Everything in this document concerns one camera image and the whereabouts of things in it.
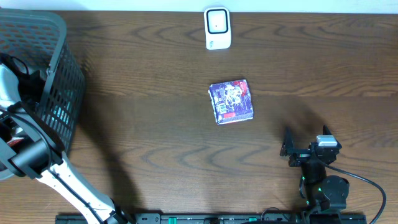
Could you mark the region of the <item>purple Carefree pad package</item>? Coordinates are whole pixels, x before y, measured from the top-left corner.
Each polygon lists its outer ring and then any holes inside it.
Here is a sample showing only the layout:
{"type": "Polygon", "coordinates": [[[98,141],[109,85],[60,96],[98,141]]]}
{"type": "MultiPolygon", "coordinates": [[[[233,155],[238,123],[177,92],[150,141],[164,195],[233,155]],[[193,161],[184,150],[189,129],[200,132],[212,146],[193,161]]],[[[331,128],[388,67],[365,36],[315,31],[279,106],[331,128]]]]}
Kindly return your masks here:
{"type": "Polygon", "coordinates": [[[211,84],[208,93],[217,125],[254,118],[254,109],[246,79],[211,84]]]}

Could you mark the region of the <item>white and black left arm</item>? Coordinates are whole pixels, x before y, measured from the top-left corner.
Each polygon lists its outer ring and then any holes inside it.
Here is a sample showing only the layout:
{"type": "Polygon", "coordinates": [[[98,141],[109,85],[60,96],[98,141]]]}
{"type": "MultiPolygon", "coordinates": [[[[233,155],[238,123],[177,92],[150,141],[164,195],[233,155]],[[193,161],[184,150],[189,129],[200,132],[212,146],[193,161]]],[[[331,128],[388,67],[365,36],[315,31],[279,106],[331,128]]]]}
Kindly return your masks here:
{"type": "Polygon", "coordinates": [[[72,127],[75,93],[51,86],[59,105],[44,109],[49,77],[25,61],[1,54],[1,172],[29,177],[69,201],[88,223],[135,223],[109,196],[95,189],[71,164],[65,139],[72,127]]]}

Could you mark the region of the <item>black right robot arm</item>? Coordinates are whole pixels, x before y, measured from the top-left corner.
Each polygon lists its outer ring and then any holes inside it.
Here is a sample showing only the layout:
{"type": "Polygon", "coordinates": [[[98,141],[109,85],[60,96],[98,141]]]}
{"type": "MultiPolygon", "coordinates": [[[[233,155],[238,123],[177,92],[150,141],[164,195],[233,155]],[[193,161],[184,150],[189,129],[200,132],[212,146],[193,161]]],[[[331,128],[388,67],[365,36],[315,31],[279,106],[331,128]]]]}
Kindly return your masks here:
{"type": "Polygon", "coordinates": [[[285,130],[280,155],[289,158],[290,167],[301,168],[300,193],[307,199],[309,208],[318,212],[340,212],[346,208],[349,182],[326,173],[327,165],[336,160],[340,149],[341,144],[327,126],[323,126],[323,133],[306,149],[295,147],[293,134],[290,129],[285,130]]]}

